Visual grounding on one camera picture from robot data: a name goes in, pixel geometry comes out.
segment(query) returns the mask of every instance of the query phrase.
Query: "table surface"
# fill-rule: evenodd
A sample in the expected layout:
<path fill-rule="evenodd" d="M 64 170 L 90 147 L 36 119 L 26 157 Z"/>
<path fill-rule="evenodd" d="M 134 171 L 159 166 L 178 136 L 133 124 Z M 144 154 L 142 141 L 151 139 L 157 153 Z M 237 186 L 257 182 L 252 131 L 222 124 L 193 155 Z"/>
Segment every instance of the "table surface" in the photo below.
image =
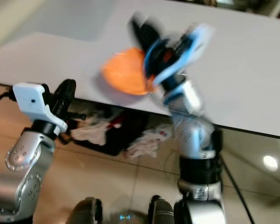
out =
<path fill-rule="evenodd" d="M 214 26 L 205 54 L 187 69 L 206 115 L 280 136 L 280 20 L 259 15 L 168 0 L 49 0 L 0 49 L 0 83 L 41 82 L 53 90 L 73 78 L 77 98 L 168 114 L 149 96 L 112 89 L 100 74 L 114 53 L 134 46 L 127 22 L 135 11 L 158 19 L 164 32 L 193 21 Z"/>

